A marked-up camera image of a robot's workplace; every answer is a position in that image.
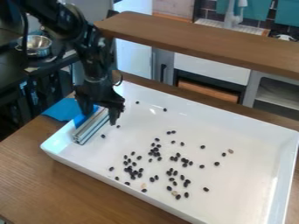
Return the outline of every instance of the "white plastic tray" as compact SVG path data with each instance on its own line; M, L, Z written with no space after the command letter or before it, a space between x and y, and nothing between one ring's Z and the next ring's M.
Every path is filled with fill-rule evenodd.
M72 142L74 125L69 122L41 148L63 164L192 223L284 223L298 132L127 82L116 91L126 99L119 129L107 123L81 146ZM166 135L168 130L177 134ZM161 139L163 161L149 163L148 152L155 137ZM123 156L131 151L143 156L137 167L144 168L144 173L137 180L123 171ZM193 166L183 168L181 162L171 162L169 157L177 152L191 159ZM166 190L172 186L165 174L171 167L191 180L184 189L177 177L175 189L182 196L188 192L189 199L183 196L176 200ZM159 180L150 183L154 175ZM141 192L143 183L146 193Z

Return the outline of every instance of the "metal bowl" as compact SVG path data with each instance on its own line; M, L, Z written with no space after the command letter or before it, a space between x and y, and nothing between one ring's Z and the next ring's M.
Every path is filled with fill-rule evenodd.
M23 38L19 38L17 40L18 46L16 49L18 51L22 50L22 40ZM51 52L52 41L40 35L28 35L27 37L27 55L30 57L46 57Z

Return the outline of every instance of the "tiled wall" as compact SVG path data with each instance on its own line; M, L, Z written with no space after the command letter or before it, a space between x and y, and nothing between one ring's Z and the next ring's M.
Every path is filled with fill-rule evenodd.
M153 0L153 12L192 19L194 0Z
M195 19L208 18L208 19L213 19L218 21L224 21L225 15L216 13L217 0L195 0L195 1L196 1L195 9L194 9ZM299 36L298 27L275 23L277 1L278 0L273 0L266 21L258 21L258 20L244 18L242 24L274 30L277 33L285 33L285 34Z

